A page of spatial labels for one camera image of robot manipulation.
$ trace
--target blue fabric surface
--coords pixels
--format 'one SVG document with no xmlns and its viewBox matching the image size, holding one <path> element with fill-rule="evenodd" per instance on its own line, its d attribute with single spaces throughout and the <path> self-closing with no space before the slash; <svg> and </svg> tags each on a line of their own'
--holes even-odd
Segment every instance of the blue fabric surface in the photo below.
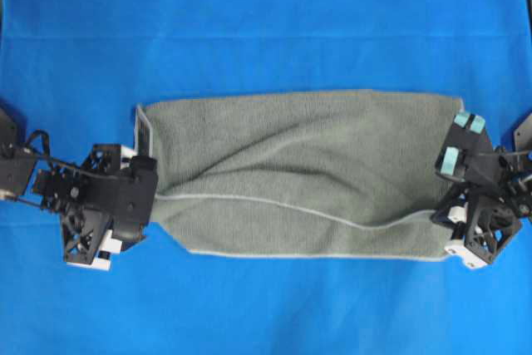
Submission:
<svg viewBox="0 0 532 355">
<path fill-rule="evenodd" d="M 525 0 L 4 0 L 0 101 L 81 162 L 137 102 L 338 88 L 462 96 L 495 143 L 532 108 Z M 532 353 L 532 229 L 494 266 L 237 260 L 157 224 L 110 273 L 0 204 L 0 353 Z"/>
</svg>

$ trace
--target cable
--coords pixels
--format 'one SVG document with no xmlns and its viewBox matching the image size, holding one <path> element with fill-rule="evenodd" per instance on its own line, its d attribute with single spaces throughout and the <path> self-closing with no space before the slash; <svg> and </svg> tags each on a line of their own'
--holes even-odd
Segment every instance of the cable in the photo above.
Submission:
<svg viewBox="0 0 532 355">
<path fill-rule="evenodd" d="M 58 164 L 59 166 L 62 166 L 63 168 L 67 168 L 68 170 L 74 170 L 75 172 L 79 173 L 80 175 L 89 176 L 91 178 L 95 179 L 110 179 L 110 180 L 118 180 L 120 179 L 119 176 L 116 175 L 100 175 L 100 174 L 94 174 L 92 172 L 89 172 L 87 170 L 83 170 L 77 165 L 69 164 L 68 162 L 58 160 L 57 158 L 50 157 L 49 155 L 44 155 L 40 153 L 32 154 L 33 157 L 35 157 L 38 160 L 44 160 L 47 162 L 52 162 L 54 164 Z"/>
<path fill-rule="evenodd" d="M 42 152 L 45 155 L 50 156 L 50 136 L 45 131 L 41 131 L 39 129 L 33 131 L 32 134 L 27 138 L 26 143 L 24 143 L 24 147 L 30 147 L 30 144 L 38 137 L 41 137 Z M 53 164 L 50 161 L 48 161 L 48 166 L 51 170 L 53 170 Z"/>
</svg>

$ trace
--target blue cloth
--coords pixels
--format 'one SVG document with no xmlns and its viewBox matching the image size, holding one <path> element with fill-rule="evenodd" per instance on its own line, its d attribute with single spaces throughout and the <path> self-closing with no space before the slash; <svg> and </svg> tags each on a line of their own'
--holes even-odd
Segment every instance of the blue cloth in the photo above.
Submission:
<svg viewBox="0 0 532 355">
<path fill-rule="evenodd" d="M 506 145 L 531 111 L 525 0 L 4 1 L 0 100 L 65 160 L 132 145 L 137 102 L 437 92 Z M 56 216 L 0 204 L 0 353 L 532 353 L 528 224 L 475 272 L 194 256 L 147 234 L 108 274 L 69 268 Z"/>
</svg>

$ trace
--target towel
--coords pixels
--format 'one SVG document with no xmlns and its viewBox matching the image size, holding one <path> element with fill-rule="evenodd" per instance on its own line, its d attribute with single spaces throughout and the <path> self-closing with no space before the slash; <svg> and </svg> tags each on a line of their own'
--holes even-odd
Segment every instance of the towel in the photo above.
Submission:
<svg viewBox="0 0 532 355">
<path fill-rule="evenodd" d="M 434 161 L 461 99 L 324 91 L 137 107 L 152 220 L 190 252 L 440 260 Z"/>
</svg>

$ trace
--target white stripe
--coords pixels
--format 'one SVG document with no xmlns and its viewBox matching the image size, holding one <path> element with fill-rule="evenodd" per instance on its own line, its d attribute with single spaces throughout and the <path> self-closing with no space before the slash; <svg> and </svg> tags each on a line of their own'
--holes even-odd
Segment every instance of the white stripe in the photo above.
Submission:
<svg viewBox="0 0 532 355">
<path fill-rule="evenodd" d="M 426 261 L 426 262 L 440 262 L 449 258 L 449 254 L 441 257 L 415 257 L 413 255 L 361 255 L 361 254 L 241 254 L 229 253 L 223 251 L 209 251 L 203 249 L 187 249 L 192 254 L 198 255 L 214 255 L 217 257 L 226 258 L 242 258 L 242 259 L 403 259 L 406 261 Z"/>
<path fill-rule="evenodd" d="M 333 216 L 330 214 L 325 214 L 321 211 L 312 210 L 309 208 L 299 207 L 296 205 L 281 203 L 279 201 L 275 200 L 269 200 L 269 199 L 263 199 L 259 197 L 248 197 L 245 195 L 216 195 L 216 194 L 189 194 L 189 195 L 155 195 L 155 198 L 157 200 L 162 201 L 176 201 L 176 200 L 244 200 L 244 201 L 253 201 L 263 204 L 270 204 L 270 205 L 277 205 L 278 207 L 288 208 L 290 210 L 296 210 L 300 212 L 304 212 L 306 214 L 312 214 L 316 216 L 320 216 L 325 219 L 332 220 L 334 222 L 339 222 L 341 224 L 346 224 L 347 226 L 351 226 L 352 228 L 358 228 L 362 230 L 375 230 L 375 229 L 385 229 L 390 228 L 392 226 L 395 226 L 396 224 L 403 224 L 408 222 L 409 217 L 411 216 L 425 216 L 427 220 L 430 218 L 431 214 L 434 213 L 433 210 L 421 210 L 414 212 L 412 214 L 409 214 L 403 218 L 393 220 L 392 222 L 388 222 L 387 224 L 380 224 L 378 226 L 366 226 L 364 224 L 357 224 L 355 222 L 352 222 L 347 219 L 338 218 L 337 216 Z"/>
</svg>

